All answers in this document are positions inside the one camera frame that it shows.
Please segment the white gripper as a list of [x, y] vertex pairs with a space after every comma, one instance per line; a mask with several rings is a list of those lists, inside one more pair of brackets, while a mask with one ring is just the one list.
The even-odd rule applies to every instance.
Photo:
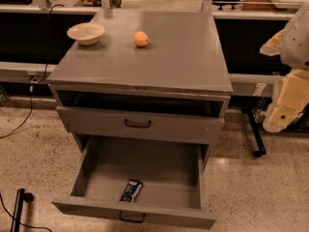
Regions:
[[[273, 35], [260, 48], [260, 53], [275, 56], [281, 53], [285, 30]], [[295, 120], [309, 103], [309, 72], [294, 69], [284, 78], [277, 76], [272, 88], [272, 103], [267, 108], [263, 128], [268, 132], [280, 132]]]

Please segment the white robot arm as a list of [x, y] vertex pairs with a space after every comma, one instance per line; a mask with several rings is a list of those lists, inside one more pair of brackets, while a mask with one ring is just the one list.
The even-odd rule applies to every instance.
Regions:
[[260, 48], [267, 56], [279, 55], [291, 71], [273, 87], [263, 128], [284, 130], [309, 103], [309, 4], [304, 3], [286, 24]]

